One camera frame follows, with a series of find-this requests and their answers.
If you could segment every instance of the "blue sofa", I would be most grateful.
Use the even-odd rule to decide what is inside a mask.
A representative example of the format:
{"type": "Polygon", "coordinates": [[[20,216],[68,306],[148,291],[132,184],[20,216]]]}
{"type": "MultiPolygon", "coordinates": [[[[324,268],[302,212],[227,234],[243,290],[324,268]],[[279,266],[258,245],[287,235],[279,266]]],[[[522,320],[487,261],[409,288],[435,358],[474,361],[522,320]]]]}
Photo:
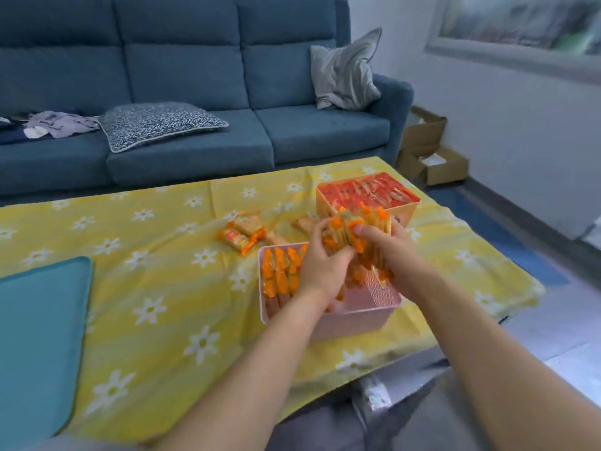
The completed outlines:
{"type": "Polygon", "coordinates": [[[229,122],[112,154],[102,131],[0,146],[0,203],[379,156],[413,102],[376,75],[366,112],[318,111],[312,44],[350,42],[347,0],[3,0],[0,116],[184,101],[229,122]]]}

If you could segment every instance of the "lavender clothing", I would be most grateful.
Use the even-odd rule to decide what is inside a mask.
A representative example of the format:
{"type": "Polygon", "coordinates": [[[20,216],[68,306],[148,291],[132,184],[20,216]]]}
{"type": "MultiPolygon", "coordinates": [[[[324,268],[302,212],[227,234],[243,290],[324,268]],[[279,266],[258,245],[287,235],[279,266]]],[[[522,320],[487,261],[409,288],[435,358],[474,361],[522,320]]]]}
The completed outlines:
{"type": "Polygon", "coordinates": [[[36,113],[25,124],[26,128],[42,127],[58,139],[75,133],[87,133],[100,128],[96,117],[82,117],[72,113],[44,111],[36,113]]]}

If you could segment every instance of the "yellow tablecloth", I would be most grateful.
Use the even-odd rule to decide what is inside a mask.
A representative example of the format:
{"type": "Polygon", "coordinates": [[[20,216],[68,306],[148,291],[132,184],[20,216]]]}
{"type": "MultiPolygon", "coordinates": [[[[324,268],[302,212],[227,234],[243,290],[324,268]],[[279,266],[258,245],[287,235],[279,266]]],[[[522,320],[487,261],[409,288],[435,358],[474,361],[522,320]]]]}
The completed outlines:
{"type": "MultiPolygon", "coordinates": [[[[379,158],[0,209],[0,276],[79,255],[94,259],[66,432],[140,440],[169,429],[263,327],[256,250],[242,258],[215,234],[238,211],[262,210],[269,228],[304,241],[290,221],[315,210],[317,183],[381,171],[422,197],[410,228],[421,252],[490,314],[535,303],[544,292],[379,158]]],[[[283,414],[433,344],[407,302],[376,333],[314,343],[283,414]]]]}

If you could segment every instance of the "pink basket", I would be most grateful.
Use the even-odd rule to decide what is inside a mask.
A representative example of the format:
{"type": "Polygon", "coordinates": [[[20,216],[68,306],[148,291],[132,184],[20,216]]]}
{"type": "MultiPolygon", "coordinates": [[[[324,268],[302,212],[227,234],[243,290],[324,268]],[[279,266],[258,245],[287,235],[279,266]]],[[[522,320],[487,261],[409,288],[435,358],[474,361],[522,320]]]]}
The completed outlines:
{"type": "MultiPolygon", "coordinates": [[[[261,290],[263,285],[261,262],[265,250],[279,247],[285,251],[289,246],[297,250],[302,245],[302,243],[270,245],[259,250],[259,301],[263,324],[269,322],[261,290]]],[[[347,290],[343,303],[334,301],[336,303],[335,310],[321,316],[311,340],[337,339],[348,335],[369,333],[384,326],[393,311],[401,305],[401,296],[388,282],[386,286],[382,286],[376,274],[371,271],[367,273],[365,282],[367,284],[365,288],[347,290]]]]}

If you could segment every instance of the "gray pillow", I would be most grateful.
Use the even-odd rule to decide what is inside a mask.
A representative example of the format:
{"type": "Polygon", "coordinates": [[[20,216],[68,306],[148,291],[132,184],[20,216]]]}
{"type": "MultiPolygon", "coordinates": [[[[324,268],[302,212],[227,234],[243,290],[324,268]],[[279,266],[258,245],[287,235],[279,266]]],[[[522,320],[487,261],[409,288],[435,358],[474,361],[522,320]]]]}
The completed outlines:
{"type": "Polygon", "coordinates": [[[311,46],[311,79],[318,109],[336,106],[364,111],[380,99],[382,94],[373,83],[368,62],[381,36],[382,29],[376,28],[345,47],[311,46]]]}
{"type": "Polygon", "coordinates": [[[110,151],[119,153],[166,137],[225,128],[229,124],[187,103],[140,103],[117,106],[101,115],[110,151]]]}

